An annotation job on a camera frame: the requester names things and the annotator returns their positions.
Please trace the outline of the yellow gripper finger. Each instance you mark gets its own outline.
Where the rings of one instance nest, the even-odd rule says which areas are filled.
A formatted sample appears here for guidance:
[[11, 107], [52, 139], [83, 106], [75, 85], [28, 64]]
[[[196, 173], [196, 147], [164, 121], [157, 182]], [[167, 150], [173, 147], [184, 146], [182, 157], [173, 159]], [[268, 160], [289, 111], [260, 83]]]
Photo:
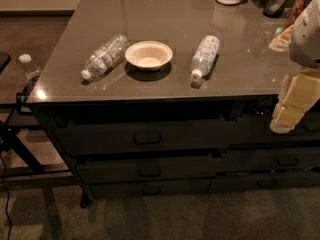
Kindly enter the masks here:
[[320, 99], [320, 71], [302, 67], [295, 74], [286, 74], [281, 82], [270, 129], [277, 134], [292, 131]]

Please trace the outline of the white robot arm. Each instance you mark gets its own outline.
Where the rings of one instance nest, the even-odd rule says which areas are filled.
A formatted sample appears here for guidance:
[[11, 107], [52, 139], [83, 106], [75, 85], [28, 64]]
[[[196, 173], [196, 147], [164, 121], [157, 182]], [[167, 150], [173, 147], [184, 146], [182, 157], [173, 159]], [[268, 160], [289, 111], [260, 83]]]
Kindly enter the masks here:
[[301, 66], [297, 73], [284, 76], [270, 123], [274, 133], [286, 134], [320, 99], [320, 0], [312, 0], [269, 48], [288, 51]]

